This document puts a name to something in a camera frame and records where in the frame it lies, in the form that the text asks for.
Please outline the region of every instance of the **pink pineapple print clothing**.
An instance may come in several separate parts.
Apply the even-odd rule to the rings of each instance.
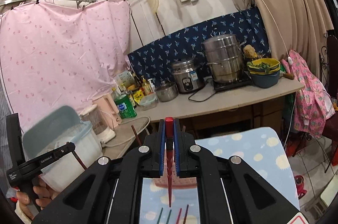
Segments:
[[[79,10],[41,1],[3,15],[2,83],[23,131],[62,105],[80,111],[110,91],[127,67],[129,12],[123,0]]]
[[[291,50],[289,54],[293,61],[292,71],[295,79],[305,85],[305,88],[299,90],[296,95],[294,129],[308,132],[319,138],[327,119],[325,92],[323,92],[320,80],[310,72],[306,61],[294,50]],[[285,60],[282,60],[282,63],[289,73],[288,63]]]

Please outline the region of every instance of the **metal screw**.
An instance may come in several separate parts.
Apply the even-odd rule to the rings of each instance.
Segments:
[[[190,147],[190,150],[191,150],[192,152],[198,153],[198,152],[201,150],[201,147],[198,146],[198,145],[192,145],[192,146]]]
[[[239,164],[240,162],[242,162],[241,158],[239,156],[233,156],[231,157],[231,162],[234,164]]]
[[[98,160],[98,163],[99,163],[100,165],[106,165],[108,162],[109,162],[109,158],[107,158],[107,157],[101,157],[101,158],[99,158],[99,160]]]
[[[139,147],[139,152],[140,153],[147,153],[149,151],[149,147],[148,146],[140,146]]]

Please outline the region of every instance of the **navy blue cloth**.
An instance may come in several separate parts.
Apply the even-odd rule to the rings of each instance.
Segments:
[[[173,81],[170,63],[175,60],[196,58],[202,65],[203,77],[210,72],[202,52],[201,43],[219,34],[235,34],[242,49],[252,45],[256,52],[270,57],[268,37],[257,7],[222,15],[169,34],[128,54],[134,71],[146,79]]]

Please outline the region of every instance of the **blue polka dot ironing board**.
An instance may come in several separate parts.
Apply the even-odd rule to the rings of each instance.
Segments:
[[[209,149],[214,155],[229,158],[238,155],[257,173],[266,179],[289,202],[299,209],[298,196],[290,164],[276,132],[271,128],[258,128],[246,132],[196,140],[196,144]],[[179,224],[199,224],[197,188],[173,189],[172,205],[168,206],[168,189],[155,185],[154,179],[144,179],[140,210],[140,224],[156,224],[163,208],[159,224],[175,224],[180,208]]]

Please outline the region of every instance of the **blue bowl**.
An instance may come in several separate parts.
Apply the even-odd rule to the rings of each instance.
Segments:
[[[277,84],[279,80],[279,70],[266,75],[250,74],[252,82],[260,88],[266,89]]]

